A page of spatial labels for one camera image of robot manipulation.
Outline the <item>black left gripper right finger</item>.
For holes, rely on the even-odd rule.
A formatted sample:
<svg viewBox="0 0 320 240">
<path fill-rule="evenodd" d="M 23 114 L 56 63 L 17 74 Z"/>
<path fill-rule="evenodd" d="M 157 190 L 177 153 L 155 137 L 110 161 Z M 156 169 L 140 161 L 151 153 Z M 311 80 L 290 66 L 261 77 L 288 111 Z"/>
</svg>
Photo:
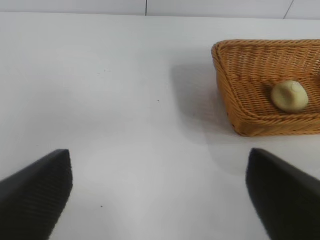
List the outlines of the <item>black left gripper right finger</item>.
<svg viewBox="0 0 320 240">
<path fill-rule="evenodd" d="M 320 181 L 260 148 L 250 151 L 246 187 L 272 240 L 320 238 Z"/>
</svg>

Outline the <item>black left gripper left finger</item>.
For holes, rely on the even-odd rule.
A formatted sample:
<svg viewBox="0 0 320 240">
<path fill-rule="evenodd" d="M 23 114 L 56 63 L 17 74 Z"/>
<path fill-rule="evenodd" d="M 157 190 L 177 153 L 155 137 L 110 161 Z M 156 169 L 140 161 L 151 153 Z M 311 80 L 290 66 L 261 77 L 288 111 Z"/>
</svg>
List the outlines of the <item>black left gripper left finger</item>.
<svg viewBox="0 0 320 240">
<path fill-rule="evenodd" d="M 48 240 L 73 189 L 70 152 L 57 149 L 0 182 L 0 238 Z"/>
</svg>

